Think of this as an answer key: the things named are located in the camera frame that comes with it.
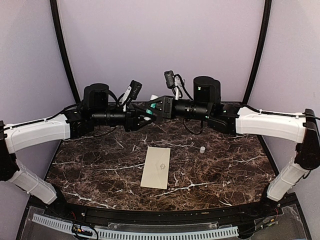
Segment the cream paper envelope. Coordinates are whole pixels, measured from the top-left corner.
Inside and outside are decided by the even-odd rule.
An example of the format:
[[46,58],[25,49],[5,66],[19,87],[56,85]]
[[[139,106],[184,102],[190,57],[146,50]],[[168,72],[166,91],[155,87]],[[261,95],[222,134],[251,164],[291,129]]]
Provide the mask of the cream paper envelope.
[[171,149],[163,147],[147,148],[140,186],[162,189],[168,187]]

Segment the white glue stick cap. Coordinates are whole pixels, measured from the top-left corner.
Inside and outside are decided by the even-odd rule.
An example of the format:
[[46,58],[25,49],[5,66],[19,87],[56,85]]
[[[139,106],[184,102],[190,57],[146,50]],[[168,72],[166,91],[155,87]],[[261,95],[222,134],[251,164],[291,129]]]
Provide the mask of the white glue stick cap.
[[205,151],[206,151],[206,148],[204,146],[201,146],[199,152],[204,153]]

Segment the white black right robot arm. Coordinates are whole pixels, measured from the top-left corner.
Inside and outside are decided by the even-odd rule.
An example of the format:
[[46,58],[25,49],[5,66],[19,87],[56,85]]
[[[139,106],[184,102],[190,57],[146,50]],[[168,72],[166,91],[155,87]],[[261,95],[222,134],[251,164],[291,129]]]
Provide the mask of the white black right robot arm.
[[161,96],[146,108],[164,119],[184,118],[207,123],[209,128],[230,135],[261,135],[296,143],[296,155],[268,185],[255,213],[266,217],[285,193],[308,172],[320,166],[320,133],[314,111],[282,113],[255,109],[247,104],[221,102],[221,83],[209,76],[193,79],[193,99]]

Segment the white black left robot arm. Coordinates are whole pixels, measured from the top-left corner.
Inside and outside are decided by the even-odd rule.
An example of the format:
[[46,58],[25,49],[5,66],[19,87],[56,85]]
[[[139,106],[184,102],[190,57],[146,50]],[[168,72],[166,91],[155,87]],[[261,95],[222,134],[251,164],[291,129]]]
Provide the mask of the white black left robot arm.
[[43,203],[60,218],[67,218],[70,206],[57,187],[39,178],[17,160],[16,152],[58,140],[73,140],[94,131],[97,126],[122,126],[126,132],[137,131],[153,123],[156,117],[133,106],[142,84],[133,80],[119,101],[104,83],[84,88],[83,100],[59,113],[19,124],[0,123],[0,179],[10,182]]

